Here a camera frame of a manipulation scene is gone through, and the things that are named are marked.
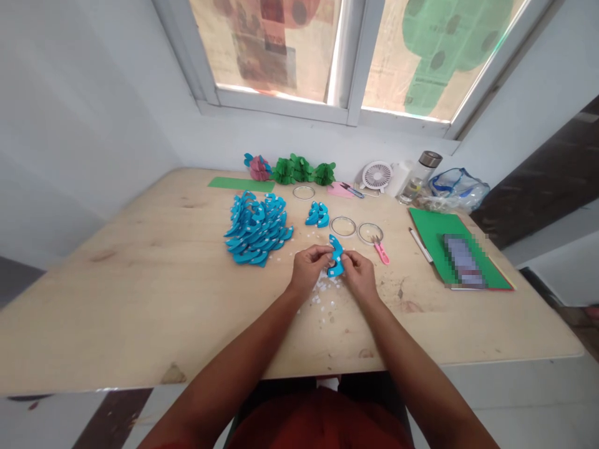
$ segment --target red shirt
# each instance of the red shirt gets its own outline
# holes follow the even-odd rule
[[[375,403],[353,402],[318,388],[260,405],[235,431],[228,449],[411,449],[401,422]],[[181,443],[161,449],[189,449]]]

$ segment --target window frame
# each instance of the window frame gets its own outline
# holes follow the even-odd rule
[[[243,87],[217,86],[188,0],[153,0],[162,26],[179,61],[190,91],[212,107],[273,113],[350,127],[371,127],[457,140],[501,73],[554,0],[526,0],[504,42],[485,63],[475,84],[451,121],[406,113],[362,108],[366,83],[381,24],[384,0],[344,0],[339,13],[333,67],[339,77],[332,98],[338,105],[296,98],[271,97]]]

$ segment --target pink handle scissors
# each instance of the pink handle scissors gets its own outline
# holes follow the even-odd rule
[[[387,253],[385,252],[385,249],[382,246],[381,243],[381,239],[377,237],[372,237],[372,242],[373,245],[376,249],[376,252],[379,253],[379,256],[381,258],[381,261],[385,264],[385,265],[389,265],[389,256],[387,255]]]

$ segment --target paper craft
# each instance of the paper craft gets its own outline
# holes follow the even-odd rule
[[[333,262],[335,262],[335,266],[330,267],[326,271],[326,274],[329,276],[329,278],[334,278],[335,276],[342,274],[344,271],[343,264],[341,263],[343,247],[341,246],[341,243],[339,243],[339,240],[337,240],[337,237],[335,237],[333,234],[329,234],[329,243],[333,245]]]
[[[273,169],[271,179],[274,179],[279,184],[295,184],[295,164],[291,159],[279,158],[276,166]]]
[[[324,228],[329,225],[329,210],[324,203],[312,201],[312,207],[306,218],[306,226],[316,225],[319,228]]]
[[[336,167],[335,162],[327,164],[322,163],[316,167],[314,171],[314,182],[321,186],[327,186],[332,184],[335,180],[333,169]]]
[[[291,153],[290,159],[293,161],[293,178],[297,182],[314,181],[314,177],[312,176],[314,168],[310,166],[305,157],[296,156],[295,154]]]
[[[235,195],[231,229],[225,233],[225,237],[233,237],[225,243],[235,262],[264,267],[268,253],[283,247],[293,235],[293,226],[285,227],[285,206],[284,199],[274,193],[265,194],[264,201],[256,201],[256,195],[248,190]]]
[[[252,179],[256,181],[268,181],[270,175],[273,174],[273,170],[270,168],[268,161],[262,156],[252,156],[249,153],[245,153],[245,161],[243,163],[246,167],[250,167],[250,175]]]

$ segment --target green paper craft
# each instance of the green paper craft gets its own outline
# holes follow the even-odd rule
[[[270,177],[279,184],[295,184],[293,173],[295,170],[295,164],[291,159],[279,158],[276,162],[276,166],[273,167],[273,174]]]
[[[333,173],[333,169],[335,167],[335,162],[330,164],[320,164],[314,171],[314,182],[321,186],[331,185],[335,181],[335,176]]]
[[[314,177],[312,171],[314,168],[310,166],[305,157],[296,156],[291,153],[291,161],[293,162],[293,177],[297,182],[312,182]]]

